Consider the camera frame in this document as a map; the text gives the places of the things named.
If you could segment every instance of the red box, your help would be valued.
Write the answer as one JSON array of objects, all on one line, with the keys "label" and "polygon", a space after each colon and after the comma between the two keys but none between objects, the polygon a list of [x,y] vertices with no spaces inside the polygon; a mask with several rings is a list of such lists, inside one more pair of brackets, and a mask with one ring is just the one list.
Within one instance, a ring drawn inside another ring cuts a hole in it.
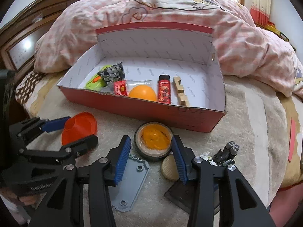
[{"label": "red box", "polygon": [[[74,103],[145,121],[210,132],[225,115],[225,87],[212,44],[212,28],[177,22],[137,22],[96,30],[98,43],[85,52],[58,83]],[[162,104],[85,89],[104,65],[122,61],[125,79],[152,80],[161,74],[181,77],[191,107]]]}]

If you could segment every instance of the orange ball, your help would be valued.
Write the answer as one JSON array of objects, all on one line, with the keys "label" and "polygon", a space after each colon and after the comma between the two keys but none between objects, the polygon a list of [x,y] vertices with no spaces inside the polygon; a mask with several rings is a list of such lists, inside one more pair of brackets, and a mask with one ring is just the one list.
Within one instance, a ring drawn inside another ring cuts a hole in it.
[{"label": "orange ball", "polygon": [[139,99],[144,99],[144,100],[154,101],[154,102],[156,102],[158,100],[154,90],[147,85],[136,86],[135,88],[133,88],[130,91],[128,96],[132,97],[132,98],[139,98]]}]

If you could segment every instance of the wooden puzzle piece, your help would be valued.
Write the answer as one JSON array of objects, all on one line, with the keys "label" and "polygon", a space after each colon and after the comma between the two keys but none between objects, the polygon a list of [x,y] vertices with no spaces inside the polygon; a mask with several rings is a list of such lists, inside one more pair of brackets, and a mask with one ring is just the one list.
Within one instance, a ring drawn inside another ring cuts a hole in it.
[{"label": "wooden puzzle piece", "polygon": [[184,87],[181,85],[181,78],[180,77],[174,77],[174,86],[177,91],[178,100],[181,106],[189,107],[189,101],[187,99],[187,96],[184,94]]}]

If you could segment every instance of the floral blanket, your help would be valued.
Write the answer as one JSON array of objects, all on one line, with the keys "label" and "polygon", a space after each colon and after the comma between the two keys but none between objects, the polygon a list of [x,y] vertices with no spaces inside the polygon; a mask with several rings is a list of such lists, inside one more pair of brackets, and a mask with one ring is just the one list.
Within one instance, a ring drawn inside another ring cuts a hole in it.
[{"label": "floral blanket", "polygon": [[292,46],[254,25],[231,0],[81,0],[70,5],[37,42],[35,70],[59,72],[96,44],[95,29],[141,21],[175,21],[214,28],[222,73],[252,77],[289,97],[303,98],[303,66]]}]

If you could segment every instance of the round wooden coaster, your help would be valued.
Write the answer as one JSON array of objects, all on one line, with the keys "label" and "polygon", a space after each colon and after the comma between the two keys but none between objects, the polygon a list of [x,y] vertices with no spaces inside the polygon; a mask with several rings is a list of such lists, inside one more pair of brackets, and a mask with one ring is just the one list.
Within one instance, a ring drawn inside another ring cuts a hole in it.
[{"label": "round wooden coaster", "polygon": [[161,166],[161,171],[164,177],[169,180],[176,181],[179,178],[176,162],[174,156],[171,154],[167,156]]}]

